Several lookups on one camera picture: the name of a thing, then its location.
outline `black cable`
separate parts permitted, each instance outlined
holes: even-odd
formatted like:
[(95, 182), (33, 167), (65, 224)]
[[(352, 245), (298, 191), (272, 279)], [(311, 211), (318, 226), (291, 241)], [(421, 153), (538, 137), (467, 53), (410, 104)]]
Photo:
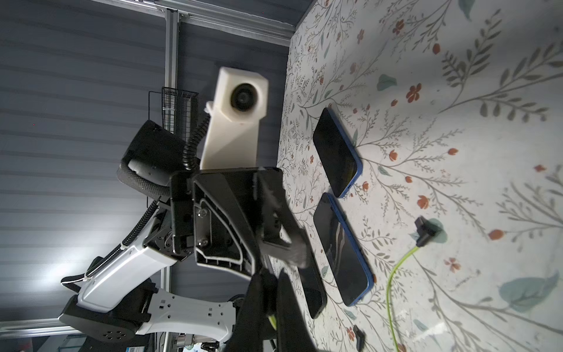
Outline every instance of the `black cable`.
[(138, 221), (137, 225), (129, 232), (129, 234), (123, 239), (121, 244), (118, 244), (108, 255), (105, 256), (100, 262), (92, 269), (88, 270), (85, 274), (86, 277), (91, 277), (92, 275), (96, 274), (98, 271), (103, 269), (107, 264), (113, 261), (123, 250), (121, 249), (122, 246), (129, 246), (133, 241), (138, 237), (141, 233), (143, 228), (146, 226), (146, 223), (149, 222), (150, 218), (153, 216), (154, 212), (158, 208), (158, 200), (154, 200), (141, 219)]
[(199, 170), (199, 162), (195, 154), (198, 151), (199, 143), (207, 134), (207, 128), (209, 127), (210, 119), (211, 117), (209, 116), (209, 114), (206, 114), (202, 122), (195, 128), (195, 130), (190, 133), (190, 139), (184, 145), (182, 161), (186, 170)]

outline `yellow-green cable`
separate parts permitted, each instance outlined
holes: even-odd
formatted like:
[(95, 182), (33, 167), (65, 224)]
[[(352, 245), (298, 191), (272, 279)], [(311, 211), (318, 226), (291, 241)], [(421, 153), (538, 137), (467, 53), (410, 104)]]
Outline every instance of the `yellow-green cable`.
[(399, 351), (399, 344), (397, 343), (397, 338), (395, 337), (395, 329), (393, 329), (393, 320), (392, 320), (392, 317), (391, 317), (391, 303), (390, 303), (390, 301), (391, 301), (391, 281), (393, 280), (393, 275), (395, 275), (395, 272), (401, 266), (401, 264), (403, 264), (403, 262), (405, 260), (407, 260), (408, 257), (413, 255), (418, 250), (418, 248), (419, 247), (414, 247), (407, 254), (405, 254), (405, 256), (403, 258), (401, 258), (401, 260), (399, 260), (399, 262), (397, 263), (397, 265), (395, 265), (395, 267), (391, 271), (391, 274), (389, 275), (389, 279), (387, 280), (387, 288), (385, 289), (385, 301), (387, 302), (387, 317), (389, 318), (389, 327), (391, 328), (391, 335), (393, 336), (393, 342), (395, 343), (395, 350), (397, 352), (400, 352), (400, 351)]
[(270, 321), (270, 324), (272, 324), (272, 328), (274, 328), (274, 330), (278, 329), (278, 321), (276, 320), (276, 316), (275, 315), (268, 315), (268, 320)]

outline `cable connector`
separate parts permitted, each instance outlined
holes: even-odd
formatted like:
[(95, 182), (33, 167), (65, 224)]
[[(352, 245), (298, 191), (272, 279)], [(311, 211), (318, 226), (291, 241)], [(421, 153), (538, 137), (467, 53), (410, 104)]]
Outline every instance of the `cable connector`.
[(432, 238), (442, 231), (442, 229), (426, 220), (423, 216), (416, 219), (414, 224), (417, 226), (418, 233), (417, 247), (424, 247)]

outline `smartphone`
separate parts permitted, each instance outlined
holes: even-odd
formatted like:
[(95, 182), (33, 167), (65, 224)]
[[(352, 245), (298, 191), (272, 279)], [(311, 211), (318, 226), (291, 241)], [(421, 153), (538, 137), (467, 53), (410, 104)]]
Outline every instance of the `smartphone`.
[(313, 144), (327, 174), (330, 188), (342, 198), (360, 177), (362, 164), (346, 131), (332, 110), (324, 108), (313, 132)]
[(353, 306), (372, 289), (373, 274), (331, 194), (324, 193), (320, 198), (313, 222), (342, 301)]
[(309, 266), (304, 269), (298, 268), (298, 271), (309, 314), (311, 318), (316, 319), (327, 305), (327, 293), (324, 290), (323, 279), (320, 276), (319, 267), (312, 252)]

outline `table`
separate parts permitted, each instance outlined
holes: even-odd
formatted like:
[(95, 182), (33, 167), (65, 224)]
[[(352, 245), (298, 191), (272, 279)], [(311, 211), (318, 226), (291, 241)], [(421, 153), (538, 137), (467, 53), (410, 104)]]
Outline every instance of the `table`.
[[(403, 351), (555, 351), (563, 342), (563, 7), (555, 2), (320, 0), (289, 50), (278, 167), (328, 304), (320, 349), (393, 351), (385, 284), (414, 219), (444, 229), (392, 290)], [(328, 180), (312, 143), (333, 109), (364, 172), (339, 199), (376, 285), (346, 307), (312, 214)]]

